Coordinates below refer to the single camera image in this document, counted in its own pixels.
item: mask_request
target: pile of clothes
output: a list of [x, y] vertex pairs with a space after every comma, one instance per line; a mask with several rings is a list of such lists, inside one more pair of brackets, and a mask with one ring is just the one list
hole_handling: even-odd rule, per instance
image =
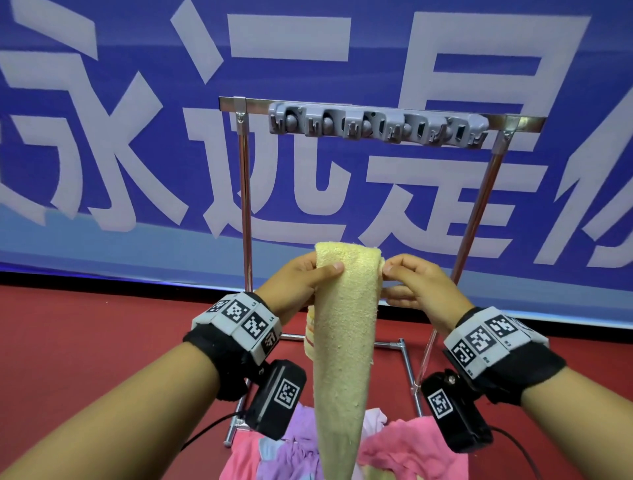
[[[468, 455], [453, 453], [433, 417], [388, 425], [365, 412], [352, 480], [466, 480]], [[298, 404], [283, 439], [238, 431], [220, 480], [323, 480], [313, 408]]]

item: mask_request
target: cable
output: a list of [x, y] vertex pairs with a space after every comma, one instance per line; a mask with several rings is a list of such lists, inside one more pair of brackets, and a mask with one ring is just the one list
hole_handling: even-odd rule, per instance
[[508, 432], [506, 432], [505, 430], [502, 430], [498, 427], [493, 427], [490, 426], [490, 430], [498, 432], [504, 436], [506, 436], [507, 438], [510, 439], [510, 441], [512, 443], [514, 443], [517, 448], [519, 450], [521, 450], [521, 453], [523, 453], [523, 456], [525, 457], [525, 459], [527, 460], [527, 463], [530, 464], [530, 467], [532, 468], [532, 472], [534, 472], [534, 476], [536, 477], [537, 480], [543, 480], [543, 477], [541, 476], [541, 472], [539, 472], [538, 467], [536, 466], [536, 464], [534, 463], [534, 460], [532, 460], [532, 457], [530, 457], [530, 454], [527, 453], [527, 450], [523, 447], [523, 445], [521, 445], [518, 440], [516, 438], [514, 438], [511, 434], [509, 434]]
[[200, 430], [197, 434], [195, 434], [192, 438], [190, 438], [189, 440], [187, 440], [185, 442], [185, 444], [182, 446], [182, 448], [180, 449], [180, 451], [182, 452], [183, 450], [185, 450], [185, 448], [187, 448], [189, 445], [191, 445], [193, 442], [195, 442], [197, 439], [199, 439], [202, 435], [204, 435], [205, 433], [207, 433], [209, 430], [211, 430], [213, 427], [215, 427], [217, 424], [222, 423], [224, 420], [228, 420], [231, 417], [241, 417], [242, 415], [244, 415], [246, 413], [246, 410], [240, 410], [239, 412], [233, 412], [232, 414], [228, 414], [228, 415], [224, 415], [222, 418], [217, 419], [216, 421], [214, 421], [211, 425], [209, 425], [208, 427], [205, 427], [204, 429]]

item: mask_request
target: person's right arm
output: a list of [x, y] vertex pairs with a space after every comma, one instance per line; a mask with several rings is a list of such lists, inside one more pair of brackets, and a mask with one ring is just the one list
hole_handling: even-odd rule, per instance
[[[385, 262], [383, 273], [403, 284], [383, 290], [387, 303], [423, 310], [443, 336], [473, 308], [434, 263], [398, 255]], [[627, 381], [626, 372], [622, 377]], [[564, 368], [527, 388], [521, 407], [586, 478], [633, 477], [633, 402]]]

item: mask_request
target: red floor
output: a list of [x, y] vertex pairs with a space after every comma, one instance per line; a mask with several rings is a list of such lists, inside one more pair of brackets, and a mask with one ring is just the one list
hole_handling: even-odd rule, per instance
[[[205, 308], [188, 302], [0, 286], [0, 471], [75, 412], [179, 343], [191, 319]], [[287, 332], [303, 333], [304, 325], [297, 318]], [[381, 320], [377, 339], [404, 337], [416, 370], [429, 332], [429, 325]], [[633, 362], [631, 345], [571, 339], [552, 339], [551, 344], [571, 367], [633, 398], [633, 384], [622, 380]], [[282, 342], [275, 356], [311, 371], [301, 343]], [[436, 357], [431, 368], [441, 367]], [[309, 379], [302, 402], [312, 405], [311, 397]], [[203, 426], [233, 407], [216, 402]], [[397, 351], [375, 354], [367, 408], [373, 407], [380, 407], [390, 420], [414, 415]], [[581, 478], [521, 410], [485, 400], [479, 408], [488, 423], [523, 443], [545, 479]], [[166, 478], [218, 478], [230, 455], [222, 446], [227, 425], [192, 444]], [[471, 455], [470, 473], [473, 480], [534, 478], [520, 452], [504, 438]]]

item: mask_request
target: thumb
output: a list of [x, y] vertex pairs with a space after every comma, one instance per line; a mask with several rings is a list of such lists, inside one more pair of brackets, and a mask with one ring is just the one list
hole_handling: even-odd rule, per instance
[[409, 287], [409, 290], [416, 295], [419, 295], [422, 290], [422, 284], [424, 283], [422, 275], [418, 275], [402, 265], [386, 265], [382, 269], [382, 273], [385, 279], [399, 281]]
[[324, 267], [316, 268], [315, 270], [310, 270], [306, 272], [306, 276], [308, 278], [308, 286], [314, 288], [317, 287], [320, 283], [338, 277], [345, 266], [342, 262], [336, 262], [332, 265], [326, 265]]

